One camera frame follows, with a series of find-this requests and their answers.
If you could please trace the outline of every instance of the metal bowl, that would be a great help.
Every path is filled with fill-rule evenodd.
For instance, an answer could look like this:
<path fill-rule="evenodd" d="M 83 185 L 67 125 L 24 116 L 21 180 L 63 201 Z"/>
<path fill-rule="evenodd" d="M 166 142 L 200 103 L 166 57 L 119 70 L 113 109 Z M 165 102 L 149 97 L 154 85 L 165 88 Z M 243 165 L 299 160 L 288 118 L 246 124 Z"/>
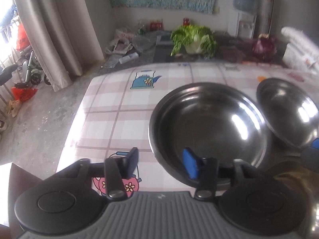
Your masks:
<path fill-rule="evenodd" d="M 269 78 L 257 88 L 267 125 L 289 146 L 303 149 L 318 137 L 319 111 L 309 96 L 290 82 Z"/>
<path fill-rule="evenodd" d="M 215 157 L 222 164 L 243 159 L 258 166 L 267 151 L 269 129 L 260 110 L 240 91 L 217 83 L 194 83 L 167 94 L 148 128 L 151 149 L 165 170 L 195 187 L 182 164 L 182 151 Z M 229 180 L 219 180 L 219 189 Z"/>

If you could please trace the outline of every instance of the plaid tablecloth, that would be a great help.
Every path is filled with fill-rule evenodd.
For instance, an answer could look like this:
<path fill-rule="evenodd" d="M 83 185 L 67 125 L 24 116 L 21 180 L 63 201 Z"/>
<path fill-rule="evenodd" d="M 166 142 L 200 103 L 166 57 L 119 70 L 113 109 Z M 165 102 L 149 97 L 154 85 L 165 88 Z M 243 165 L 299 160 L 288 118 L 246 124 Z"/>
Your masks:
<path fill-rule="evenodd" d="M 319 103 L 319 77 L 291 69 L 214 63 L 152 64 L 126 69 L 92 80 L 66 139 L 57 171 L 81 158 L 92 163 L 139 148 L 135 176 L 124 181 L 130 194 L 144 191 L 194 191 L 171 177 L 151 151 L 147 129 L 152 110 L 170 91 L 192 82 L 232 86 L 256 100 L 256 88 L 269 77 L 288 80 Z M 94 188 L 105 191 L 103 179 Z"/>

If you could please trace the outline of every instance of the flower print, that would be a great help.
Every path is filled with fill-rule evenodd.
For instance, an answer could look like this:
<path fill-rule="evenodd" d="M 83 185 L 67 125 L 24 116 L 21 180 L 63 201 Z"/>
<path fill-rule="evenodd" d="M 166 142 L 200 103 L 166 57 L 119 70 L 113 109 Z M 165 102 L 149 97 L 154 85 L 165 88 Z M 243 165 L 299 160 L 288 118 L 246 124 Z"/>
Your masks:
<path fill-rule="evenodd" d="M 129 184 L 125 184 L 125 189 L 127 192 L 133 192 L 133 189 L 135 188 L 135 185 L 129 182 Z"/>
<path fill-rule="evenodd" d="M 152 85 L 152 78 L 146 78 L 146 79 L 144 80 L 144 83 L 145 83 L 146 85 L 148 85 L 148 86 L 151 86 L 151 85 Z"/>

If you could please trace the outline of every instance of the concrete floor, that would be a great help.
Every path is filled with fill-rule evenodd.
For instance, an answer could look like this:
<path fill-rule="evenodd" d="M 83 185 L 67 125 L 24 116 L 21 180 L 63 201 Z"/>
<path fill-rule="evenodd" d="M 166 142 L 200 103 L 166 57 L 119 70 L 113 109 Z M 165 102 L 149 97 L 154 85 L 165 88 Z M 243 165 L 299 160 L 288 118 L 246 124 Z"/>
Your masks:
<path fill-rule="evenodd" d="M 45 179 L 56 171 L 74 116 L 100 65 L 61 91 L 41 82 L 33 98 L 23 103 L 15 118 L 8 117 L 8 128 L 0 141 L 0 165 L 14 162 Z"/>

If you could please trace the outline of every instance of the plastic bag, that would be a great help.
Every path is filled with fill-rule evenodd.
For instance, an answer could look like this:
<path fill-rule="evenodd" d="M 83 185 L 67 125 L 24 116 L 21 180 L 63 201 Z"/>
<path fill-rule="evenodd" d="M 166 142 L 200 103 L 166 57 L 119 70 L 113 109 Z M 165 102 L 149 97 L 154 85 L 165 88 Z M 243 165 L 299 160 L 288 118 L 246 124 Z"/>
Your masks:
<path fill-rule="evenodd" d="M 120 54 L 125 55 L 133 48 L 133 45 L 126 38 L 113 39 L 105 48 L 106 54 Z"/>
<path fill-rule="evenodd" d="M 27 37 L 26 31 L 22 24 L 18 26 L 18 39 L 17 39 L 17 50 L 22 51 L 30 45 L 30 41 Z"/>
<path fill-rule="evenodd" d="M 13 96 L 16 100 L 20 100 L 21 102 L 25 102 L 33 97 L 38 89 L 20 89 L 16 87 L 11 88 Z"/>
<path fill-rule="evenodd" d="M 129 27 L 117 28 L 115 30 L 115 38 L 125 38 L 131 42 L 134 36 L 136 35 Z"/>
<path fill-rule="evenodd" d="M 144 52 L 155 45 L 155 41 L 146 36 L 136 36 L 132 40 L 132 44 L 138 52 Z"/>
<path fill-rule="evenodd" d="M 114 54 L 110 56 L 110 58 L 105 62 L 102 66 L 103 68 L 114 68 L 116 64 L 119 62 L 119 59 L 122 58 L 122 55 Z"/>

